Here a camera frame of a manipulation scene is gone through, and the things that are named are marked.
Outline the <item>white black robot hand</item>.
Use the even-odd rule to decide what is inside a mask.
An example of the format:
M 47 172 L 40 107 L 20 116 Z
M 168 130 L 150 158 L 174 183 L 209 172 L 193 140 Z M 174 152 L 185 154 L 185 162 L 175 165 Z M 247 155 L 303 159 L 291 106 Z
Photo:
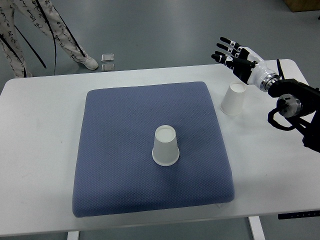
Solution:
M 232 70 L 246 85 L 253 85 L 267 92 L 280 79 L 274 70 L 267 67 L 265 60 L 249 47 L 225 37 L 220 37 L 220 41 L 216 44 L 219 50 L 211 58 Z

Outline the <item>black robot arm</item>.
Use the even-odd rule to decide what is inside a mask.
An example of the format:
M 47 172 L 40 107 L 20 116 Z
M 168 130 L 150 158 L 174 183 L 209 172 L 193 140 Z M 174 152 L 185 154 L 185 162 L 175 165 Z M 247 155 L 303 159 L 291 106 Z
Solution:
M 268 88 L 267 93 L 278 98 L 276 108 L 268 113 L 269 124 L 282 131 L 296 129 L 303 135 L 303 145 L 319 152 L 320 89 L 295 79 L 280 79 Z M 283 116 L 291 126 L 283 126 L 274 120 L 276 113 Z

